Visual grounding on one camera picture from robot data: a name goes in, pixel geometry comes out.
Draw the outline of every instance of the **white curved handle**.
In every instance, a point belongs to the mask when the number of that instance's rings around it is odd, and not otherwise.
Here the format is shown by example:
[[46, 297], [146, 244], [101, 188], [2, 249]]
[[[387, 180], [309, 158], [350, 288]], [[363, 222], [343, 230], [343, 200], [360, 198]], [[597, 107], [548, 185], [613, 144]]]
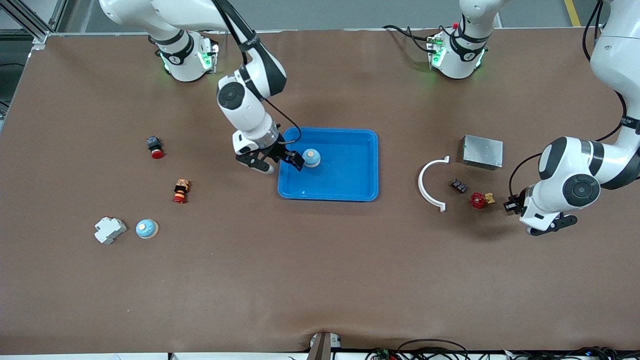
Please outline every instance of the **white curved handle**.
[[440, 208], [440, 212], [441, 213], [443, 213], [445, 211], [447, 204], [445, 204], [442, 201], [437, 201], [431, 195], [429, 195], [427, 190], [424, 189], [424, 184], [422, 184], [422, 177], [424, 176], [425, 170], [427, 170], [431, 165], [434, 165], [434, 164], [448, 164], [448, 163], [449, 163], [449, 156], [448, 155], [445, 156], [444, 159], [442, 159], [442, 160], [433, 160], [432, 162], [428, 163], [427, 165], [425, 165], [422, 168], [422, 171], [420, 171], [420, 175], [418, 176], [418, 189], [420, 190], [420, 194], [422, 194], [422, 197], [425, 200], [427, 200], [428, 202], [432, 203], [435, 206], [438, 206]]

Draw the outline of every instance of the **yellow tape strip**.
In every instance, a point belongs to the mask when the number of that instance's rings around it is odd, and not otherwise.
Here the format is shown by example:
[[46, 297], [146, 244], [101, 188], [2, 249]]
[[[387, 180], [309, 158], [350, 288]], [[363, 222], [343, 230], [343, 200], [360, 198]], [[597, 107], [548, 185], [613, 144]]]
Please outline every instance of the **yellow tape strip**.
[[575, 5], [573, 5], [573, 0], [564, 0], [564, 5], [566, 6], [566, 11], [569, 13], [569, 19], [571, 19], [572, 26], [582, 26], [580, 25], [580, 18], [578, 18], [578, 13], [575, 11]]

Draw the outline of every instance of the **metal box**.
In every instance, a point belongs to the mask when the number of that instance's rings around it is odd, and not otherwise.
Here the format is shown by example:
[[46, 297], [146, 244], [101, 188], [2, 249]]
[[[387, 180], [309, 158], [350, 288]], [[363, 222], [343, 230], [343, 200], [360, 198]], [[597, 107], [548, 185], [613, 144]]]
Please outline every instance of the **metal box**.
[[497, 170], [502, 167], [502, 141], [465, 135], [462, 138], [462, 162], [473, 167]]

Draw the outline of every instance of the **blue tray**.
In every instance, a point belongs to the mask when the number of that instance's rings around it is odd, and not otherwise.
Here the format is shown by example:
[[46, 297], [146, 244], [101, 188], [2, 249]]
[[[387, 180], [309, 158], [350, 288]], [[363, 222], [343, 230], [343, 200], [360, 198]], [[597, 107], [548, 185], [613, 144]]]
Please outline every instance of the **blue tray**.
[[[286, 140], [298, 137], [290, 127]], [[278, 193], [286, 199], [373, 201], [378, 197], [378, 135], [364, 129], [303, 127], [300, 141], [289, 145], [302, 154], [313, 148], [320, 164], [298, 172], [282, 163]]]

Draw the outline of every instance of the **blue ball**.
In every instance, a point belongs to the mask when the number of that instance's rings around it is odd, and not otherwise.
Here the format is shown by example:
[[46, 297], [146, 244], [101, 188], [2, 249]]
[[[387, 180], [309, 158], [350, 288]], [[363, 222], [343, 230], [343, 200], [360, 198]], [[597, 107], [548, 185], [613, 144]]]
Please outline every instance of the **blue ball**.
[[315, 149], [307, 149], [302, 153], [306, 167], [316, 167], [320, 164], [320, 153]]
[[151, 239], [158, 233], [158, 223], [151, 219], [144, 219], [136, 225], [136, 234], [143, 239]]

